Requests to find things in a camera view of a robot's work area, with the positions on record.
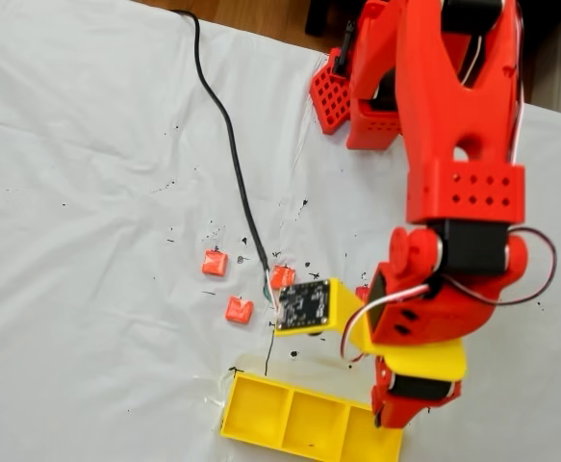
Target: circuit board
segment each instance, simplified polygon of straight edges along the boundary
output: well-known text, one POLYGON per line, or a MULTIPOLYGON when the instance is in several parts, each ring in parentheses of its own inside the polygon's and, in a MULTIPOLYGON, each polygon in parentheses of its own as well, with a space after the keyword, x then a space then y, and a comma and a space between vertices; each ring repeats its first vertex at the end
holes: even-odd
POLYGON ((316 327, 329 322, 329 281, 285 287, 280 292, 278 330, 316 327))

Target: yellow bracket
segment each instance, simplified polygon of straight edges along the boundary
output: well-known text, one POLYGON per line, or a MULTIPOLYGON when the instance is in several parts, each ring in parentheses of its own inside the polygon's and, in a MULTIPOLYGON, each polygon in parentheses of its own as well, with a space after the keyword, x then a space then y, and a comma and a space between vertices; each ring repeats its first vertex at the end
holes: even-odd
MULTIPOLYGON (((310 334, 323 330, 344 331, 346 322, 363 306, 363 302, 338 279, 331 278, 328 282, 327 322, 309 327, 276 329, 276 336, 310 334)), ((353 327, 348 340, 364 353, 383 356, 387 366, 400 375, 455 382, 464 378, 466 373, 466 354, 461 339, 417 346, 374 344, 370 337, 369 317, 363 316, 353 327)))
POLYGON ((220 435, 325 462, 397 462, 402 442, 365 404, 241 372, 220 435))

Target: small red block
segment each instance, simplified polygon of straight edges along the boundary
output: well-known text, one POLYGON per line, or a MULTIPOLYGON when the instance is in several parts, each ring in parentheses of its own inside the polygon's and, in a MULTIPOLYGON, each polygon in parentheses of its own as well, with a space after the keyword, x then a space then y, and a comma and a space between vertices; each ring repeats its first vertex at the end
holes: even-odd
POLYGON ((254 305, 251 301, 231 296, 229 297, 229 306, 226 307, 224 317, 229 321, 248 324, 253 307, 254 305))
POLYGON ((229 257, 217 250, 206 250, 205 261, 201 267, 201 271, 206 274, 215 274, 216 276, 223 276, 226 271, 226 262, 229 257))
POLYGON ((295 270, 289 267, 273 267, 271 272, 271 288, 274 291, 291 286, 295 281, 295 270))
POLYGON ((368 286, 359 286, 355 289, 355 294, 361 298, 361 301, 366 303, 368 301, 368 294, 370 293, 370 287, 368 286))

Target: red bracket with holes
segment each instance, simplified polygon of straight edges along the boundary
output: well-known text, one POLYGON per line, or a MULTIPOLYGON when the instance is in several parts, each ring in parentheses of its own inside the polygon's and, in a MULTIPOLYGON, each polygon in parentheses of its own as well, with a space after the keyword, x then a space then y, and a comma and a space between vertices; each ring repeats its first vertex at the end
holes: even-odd
POLYGON ((331 72, 338 56, 340 48, 333 48, 327 63, 315 74, 310 84, 310 97, 325 135, 333 135, 350 119, 348 80, 331 72))

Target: white tablecloth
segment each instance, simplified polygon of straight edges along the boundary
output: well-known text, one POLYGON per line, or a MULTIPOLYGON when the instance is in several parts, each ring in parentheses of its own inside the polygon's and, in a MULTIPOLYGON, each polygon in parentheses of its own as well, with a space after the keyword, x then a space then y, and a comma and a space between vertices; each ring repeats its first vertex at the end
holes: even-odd
MULTIPOLYGON (((192 44, 189 19, 124 0, 0 0, 0 462, 301 460, 217 436, 228 369, 263 373, 271 311, 192 44), (216 245, 221 279, 200 272, 216 245), (248 326, 229 295, 254 301, 248 326)), ((320 132, 320 53, 203 23, 201 57, 270 261, 367 282, 404 222, 401 142, 320 132)), ((558 278, 467 339, 463 396, 410 424, 404 462, 561 460, 561 115, 529 107, 520 156, 558 278)), ((545 277, 530 246, 507 296, 545 277)), ((269 376, 368 401, 371 361, 349 369, 338 343, 276 339, 269 376)))

